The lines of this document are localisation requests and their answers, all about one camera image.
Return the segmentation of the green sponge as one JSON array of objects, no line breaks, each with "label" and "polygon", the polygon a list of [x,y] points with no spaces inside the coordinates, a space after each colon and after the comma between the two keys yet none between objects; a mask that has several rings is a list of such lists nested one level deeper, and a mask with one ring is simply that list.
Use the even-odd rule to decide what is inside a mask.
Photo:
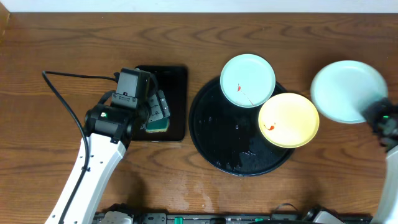
[{"label": "green sponge", "polygon": [[169,118],[162,118],[160,120],[147,123],[145,130],[147,133],[164,133],[168,130],[169,125]]}]

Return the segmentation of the light blue plate top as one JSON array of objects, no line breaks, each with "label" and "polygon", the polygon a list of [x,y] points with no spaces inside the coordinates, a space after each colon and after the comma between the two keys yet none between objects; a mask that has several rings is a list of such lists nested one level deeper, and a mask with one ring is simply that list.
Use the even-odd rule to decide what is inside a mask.
[{"label": "light blue plate top", "polygon": [[273,94],[276,79],[270,63],[254,54],[241,54],[230,59],[220,75],[220,87],[232,104],[254,108]]}]

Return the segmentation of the light blue plate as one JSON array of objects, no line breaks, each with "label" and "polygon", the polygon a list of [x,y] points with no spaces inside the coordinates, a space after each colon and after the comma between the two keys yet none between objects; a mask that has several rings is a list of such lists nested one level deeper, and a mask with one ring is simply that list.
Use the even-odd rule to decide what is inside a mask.
[{"label": "light blue plate", "polygon": [[338,123],[365,122],[371,104],[388,97],[386,81],[372,66],[354,60],[331,63],[314,77],[310,95],[317,110]]},{"label": "light blue plate", "polygon": [[254,108],[273,94],[276,79],[270,63],[254,54],[241,54],[230,59],[220,75],[220,87],[232,104]]}]

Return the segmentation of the yellow plate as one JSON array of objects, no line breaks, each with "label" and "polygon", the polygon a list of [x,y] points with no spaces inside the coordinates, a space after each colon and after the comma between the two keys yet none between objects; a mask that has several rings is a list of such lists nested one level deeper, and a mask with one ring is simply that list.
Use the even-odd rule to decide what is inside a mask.
[{"label": "yellow plate", "polygon": [[306,97],[281,93],[262,105],[258,124],[269,142],[291,149],[303,146],[315,137],[320,118],[316,107]]}]

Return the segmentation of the light blue plate bottom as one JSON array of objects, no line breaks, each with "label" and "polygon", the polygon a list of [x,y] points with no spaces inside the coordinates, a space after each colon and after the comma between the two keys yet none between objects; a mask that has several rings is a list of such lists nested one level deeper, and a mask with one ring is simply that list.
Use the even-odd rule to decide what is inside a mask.
[{"label": "light blue plate bottom", "polygon": [[365,122],[371,104],[388,97],[386,81],[372,66],[354,60],[331,63],[314,77],[310,95],[317,110],[338,123]]}]

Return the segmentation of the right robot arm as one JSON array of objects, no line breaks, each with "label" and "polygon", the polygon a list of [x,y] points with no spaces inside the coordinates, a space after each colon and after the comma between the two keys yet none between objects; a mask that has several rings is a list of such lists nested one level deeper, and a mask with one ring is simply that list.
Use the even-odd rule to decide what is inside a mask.
[{"label": "right robot arm", "polygon": [[397,106],[388,98],[375,101],[362,112],[386,153],[386,178],[377,212],[371,223],[397,223]]}]

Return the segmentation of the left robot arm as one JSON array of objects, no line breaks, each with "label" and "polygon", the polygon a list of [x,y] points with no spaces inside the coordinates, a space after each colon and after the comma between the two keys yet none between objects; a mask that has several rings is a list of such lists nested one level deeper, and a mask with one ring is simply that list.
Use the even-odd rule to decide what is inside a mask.
[{"label": "left robot arm", "polygon": [[47,223],[91,223],[111,174],[131,142],[132,129],[121,108],[105,105],[106,92],[89,111],[78,158]]}]

